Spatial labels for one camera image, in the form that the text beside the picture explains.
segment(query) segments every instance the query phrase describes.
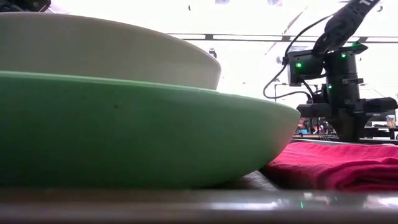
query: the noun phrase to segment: bowl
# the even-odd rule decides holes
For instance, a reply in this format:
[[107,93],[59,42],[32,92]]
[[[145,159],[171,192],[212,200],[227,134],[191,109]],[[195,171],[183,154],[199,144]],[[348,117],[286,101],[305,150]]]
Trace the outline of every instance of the bowl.
[[0,187],[195,189],[272,161],[300,113],[184,86],[0,72]]
[[82,16],[0,13],[0,70],[117,78],[215,90],[208,52],[143,27]]

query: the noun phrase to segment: towel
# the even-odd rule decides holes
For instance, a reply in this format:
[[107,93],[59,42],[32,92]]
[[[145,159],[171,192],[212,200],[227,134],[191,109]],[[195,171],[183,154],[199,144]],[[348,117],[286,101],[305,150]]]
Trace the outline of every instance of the towel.
[[262,173],[289,189],[398,190],[398,147],[289,144]]

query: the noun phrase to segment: green bowl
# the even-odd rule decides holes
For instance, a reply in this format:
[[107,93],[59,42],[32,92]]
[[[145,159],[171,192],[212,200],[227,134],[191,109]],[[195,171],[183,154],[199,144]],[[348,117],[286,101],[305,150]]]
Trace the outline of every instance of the green bowl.
[[297,110],[182,86],[0,72],[0,187],[191,189],[273,160]]

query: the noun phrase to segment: white bowl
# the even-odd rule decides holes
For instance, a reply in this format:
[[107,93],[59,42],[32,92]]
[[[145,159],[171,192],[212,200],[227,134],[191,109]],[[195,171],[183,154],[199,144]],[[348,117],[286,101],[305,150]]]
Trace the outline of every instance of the white bowl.
[[0,13],[0,70],[117,78],[215,90],[207,52],[146,28],[90,17]]

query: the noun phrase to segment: wire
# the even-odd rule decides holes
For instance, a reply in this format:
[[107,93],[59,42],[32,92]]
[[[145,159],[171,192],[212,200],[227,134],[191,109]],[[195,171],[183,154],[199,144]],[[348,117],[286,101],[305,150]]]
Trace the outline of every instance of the wire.
[[[329,17],[331,17],[331,16],[332,16],[332,15],[325,16],[325,17],[323,17],[322,19],[320,19],[320,20],[314,22],[313,24],[307,26],[307,27],[304,28],[301,32],[299,32],[299,33],[294,37],[294,39],[290,42],[290,44],[287,46],[287,48],[286,48],[286,50],[285,50],[285,56],[284,56],[284,57],[285,57],[285,58],[287,57],[287,54],[288,54],[288,52],[289,52],[289,49],[290,49],[290,48],[292,47],[292,45],[297,41],[297,39],[298,39],[301,35],[303,35],[303,33],[305,33],[306,31],[308,31],[308,30],[311,29],[312,27],[316,26],[317,24],[319,24],[320,22],[326,20],[327,18],[329,18]],[[314,92],[311,90],[311,88],[309,87],[309,85],[308,85],[305,81],[303,81],[303,83],[304,83],[305,87],[307,87],[307,89],[310,91],[310,94],[311,94],[311,95],[308,94],[308,93],[305,92],[305,91],[293,91],[293,92],[291,92],[291,93],[283,94],[283,95],[280,95],[280,96],[267,96],[267,93],[266,93],[267,88],[272,84],[272,82],[273,82],[274,80],[276,80],[276,79],[279,77],[280,74],[282,74],[282,72],[284,72],[284,70],[286,69],[286,66],[287,66],[287,64],[285,63],[285,65],[282,67],[282,69],[270,80],[269,83],[267,83],[267,84],[265,85],[265,87],[262,89],[262,94],[263,94],[267,99],[276,100],[276,99],[279,99],[279,98],[282,98],[282,97],[285,97],[285,96],[290,96],[290,95],[293,95],[293,94],[296,94],[296,93],[303,93],[303,94],[306,94],[306,96],[307,96],[307,98],[308,98],[309,100],[312,99],[312,96],[313,96]]]

